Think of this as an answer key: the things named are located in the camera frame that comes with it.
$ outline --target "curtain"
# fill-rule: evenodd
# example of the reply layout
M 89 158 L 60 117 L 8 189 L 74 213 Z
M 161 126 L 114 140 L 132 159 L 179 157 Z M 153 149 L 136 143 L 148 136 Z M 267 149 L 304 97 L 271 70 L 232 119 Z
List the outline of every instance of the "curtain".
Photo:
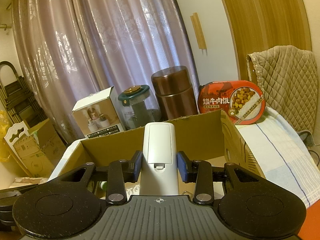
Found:
M 197 97 L 174 0 L 12 0 L 12 21 L 28 85 L 68 142 L 83 137 L 76 101 L 110 86 L 152 88 L 154 72 L 185 65 Z

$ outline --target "metal screw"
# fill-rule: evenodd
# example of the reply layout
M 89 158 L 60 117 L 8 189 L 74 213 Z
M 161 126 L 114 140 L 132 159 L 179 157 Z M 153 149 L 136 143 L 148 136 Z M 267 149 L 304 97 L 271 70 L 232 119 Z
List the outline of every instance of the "metal screw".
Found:
M 124 199 L 124 196 L 119 194 L 119 193 L 114 193 L 114 194 L 111 194 L 109 197 L 108 197 L 109 200 L 111 201 L 121 201 Z
M 201 193 L 196 196 L 196 199 L 202 202 L 211 200 L 211 196 L 206 193 Z

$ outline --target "beige quilted cover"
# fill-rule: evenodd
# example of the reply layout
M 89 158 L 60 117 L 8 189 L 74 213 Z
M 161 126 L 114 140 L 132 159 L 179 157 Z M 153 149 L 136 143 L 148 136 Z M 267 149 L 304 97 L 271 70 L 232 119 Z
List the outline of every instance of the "beige quilted cover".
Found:
M 247 55 L 257 74 L 266 103 L 297 131 L 313 132 L 316 117 L 318 78 L 314 54 L 292 45 Z

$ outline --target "ridged surface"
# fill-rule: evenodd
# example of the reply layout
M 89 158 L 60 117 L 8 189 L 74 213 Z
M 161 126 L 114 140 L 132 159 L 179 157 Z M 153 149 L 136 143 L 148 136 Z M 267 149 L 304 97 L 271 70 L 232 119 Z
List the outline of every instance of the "ridged surface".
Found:
M 70 240 L 246 240 L 227 229 L 209 207 L 192 204 L 187 196 L 133 196 L 109 207 L 103 217 Z
M 223 0 L 242 80 L 249 80 L 246 55 L 277 45 L 311 50 L 303 0 Z

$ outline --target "gray plastic base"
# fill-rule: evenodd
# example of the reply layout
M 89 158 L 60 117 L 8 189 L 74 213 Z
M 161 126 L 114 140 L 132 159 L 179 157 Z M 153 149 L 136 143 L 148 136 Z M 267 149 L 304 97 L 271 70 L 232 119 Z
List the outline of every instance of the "gray plastic base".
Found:
M 24 236 L 22 240 L 33 239 Z M 107 208 L 87 231 L 70 240 L 246 240 L 226 228 L 209 207 L 187 196 L 132 196 L 129 203 Z M 291 236 L 287 240 L 298 240 Z

